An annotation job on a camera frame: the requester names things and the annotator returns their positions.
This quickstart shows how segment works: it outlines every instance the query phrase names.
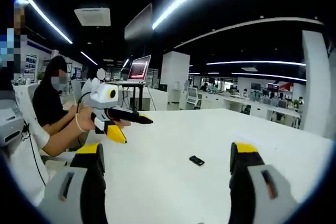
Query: poster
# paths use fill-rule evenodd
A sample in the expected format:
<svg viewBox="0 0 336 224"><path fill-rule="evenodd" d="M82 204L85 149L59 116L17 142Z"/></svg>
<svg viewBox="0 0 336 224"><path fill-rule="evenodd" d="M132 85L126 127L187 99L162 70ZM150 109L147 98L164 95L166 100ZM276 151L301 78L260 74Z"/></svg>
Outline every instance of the poster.
<svg viewBox="0 0 336 224"><path fill-rule="evenodd" d="M34 55L26 56L25 72L23 77L27 80L29 78L33 83L35 81L35 71L36 71L36 62L37 58Z"/></svg>

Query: ceiling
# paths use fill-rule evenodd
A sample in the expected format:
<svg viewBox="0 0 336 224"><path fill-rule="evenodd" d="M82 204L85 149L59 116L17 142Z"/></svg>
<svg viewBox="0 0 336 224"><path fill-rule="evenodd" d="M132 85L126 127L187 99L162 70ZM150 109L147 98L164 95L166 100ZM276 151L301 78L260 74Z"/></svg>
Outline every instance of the ceiling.
<svg viewBox="0 0 336 224"><path fill-rule="evenodd" d="M125 61L125 26L149 3L157 19L173 0L34 0L54 24L72 41L68 44L30 7L26 25L30 39L85 65L91 62L80 54L85 52L100 66L104 58ZM206 63L238 60L279 60L303 62L302 29L323 32L335 38L332 0L189 0L176 9L154 30L145 54L152 54L150 67L160 69L162 55L176 50L191 55L191 72L220 72L229 76L243 72L244 65L211 65ZM110 27L82 27L74 9L83 6L110 8ZM230 29L206 36L186 45L179 44L197 36L251 20L273 17L303 17L319 20L325 26L303 22L270 22ZM133 53L144 54L144 47ZM285 65L257 64L258 73L305 78L305 68Z"/></svg>

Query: laptop screen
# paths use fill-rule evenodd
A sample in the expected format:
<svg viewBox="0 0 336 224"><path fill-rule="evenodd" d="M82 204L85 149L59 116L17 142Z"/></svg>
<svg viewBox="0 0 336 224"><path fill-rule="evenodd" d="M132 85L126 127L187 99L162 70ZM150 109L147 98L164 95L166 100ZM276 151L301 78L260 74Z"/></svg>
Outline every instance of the laptop screen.
<svg viewBox="0 0 336 224"><path fill-rule="evenodd" d="M150 60L150 55L134 60L128 74L128 80L145 80Z"/></svg>

